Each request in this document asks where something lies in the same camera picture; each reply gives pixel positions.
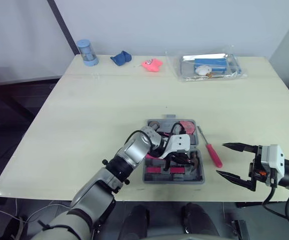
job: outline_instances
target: orange component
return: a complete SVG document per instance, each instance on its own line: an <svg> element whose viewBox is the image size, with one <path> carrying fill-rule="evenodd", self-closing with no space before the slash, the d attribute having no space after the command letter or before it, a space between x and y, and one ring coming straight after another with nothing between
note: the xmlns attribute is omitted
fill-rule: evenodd
<svg viewBox="0 0 289 240"><path fill-rule="evenodd" d="M259 171L259 174L260 174L261 176L266 176L266 175L267 175L267 172L266 172L266 171Z"/></svg>

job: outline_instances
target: gray tool case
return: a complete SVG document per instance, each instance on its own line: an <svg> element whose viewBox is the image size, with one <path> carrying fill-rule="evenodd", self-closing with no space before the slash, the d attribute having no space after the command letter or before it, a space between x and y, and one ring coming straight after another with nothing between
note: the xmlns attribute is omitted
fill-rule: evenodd
<svg viewBox="0 0 289 240"><path fill-rule="evenodd" d="M147 184L203 184L205 182L205 174L203 168L203 161L201 153L197 146L199 144L198 131L196 122L192 119L176 119L176 118L165 118L165 119L149 119L147 124L151 122L158 122L159 128L156 130L158 132L169 133L172 126L180 121L188 121L193 124L194 132L190 134L190 149L186 153L189 158L193 154L196 154L198 159L197 168L194 169L192 165L182 165L176 162L170 162L170 168L164 171L165 160L158 158L144 158L143 164L143 182ZM174 133L179 132L180 127L176 127Z"/></svg>

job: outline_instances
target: blue object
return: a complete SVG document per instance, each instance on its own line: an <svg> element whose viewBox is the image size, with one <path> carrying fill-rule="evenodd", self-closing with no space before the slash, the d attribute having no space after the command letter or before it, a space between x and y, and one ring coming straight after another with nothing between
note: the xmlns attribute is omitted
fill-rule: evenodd
<svg viewBox="0 0 289 240"><path fill-rule="evenodd" d="M132 57L129 53L127 53L126 51L122 51L121 53L119 53L116 56L111 56L110 57L112 59L112 61L114 61L115 64L117 64L118 66L122 66L125 63L128 63L131 61Z"/></svg>
<svg viewBox="0 0 289 240"><path fill-rule="evenodd" d="M213 72L225 72L227 70L226 58L196 58L194 60L194 69L201 65L207 65Z"/></svg>
<svg viewBox="0 0 289 240"><path fill-rule="evenodd" d="M99 60L91 47L91 43L88 39L81 39L76 42L76 45L79 48L81 57L86 66L92 67L99 63Z"/></svg>

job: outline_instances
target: clear plastic package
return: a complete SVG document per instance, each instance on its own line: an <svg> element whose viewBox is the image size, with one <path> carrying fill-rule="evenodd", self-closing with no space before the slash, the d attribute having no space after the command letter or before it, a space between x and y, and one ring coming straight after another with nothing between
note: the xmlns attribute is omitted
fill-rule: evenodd
<svg viewBox="0 0 289 240"><path fill-rule="evenodd" d="M182 82L232 80L246 77L237 57L233 53L168 54L167 63Z"/></svg>

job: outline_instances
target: blue cylindrical container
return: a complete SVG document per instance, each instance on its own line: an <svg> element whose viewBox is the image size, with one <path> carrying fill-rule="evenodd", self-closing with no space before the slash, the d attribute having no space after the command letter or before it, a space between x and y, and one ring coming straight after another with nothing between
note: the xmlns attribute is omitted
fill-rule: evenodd
<svg viewBox="0 0 289 240"><path fill-rule="evenodd" d="M94 66L99 63L99 60L91 47L91 43L88 39L81 39L77 41L76 45L79 48L79 51L81 53L81 57L83 59L83 62L86 66Z"/></svg>

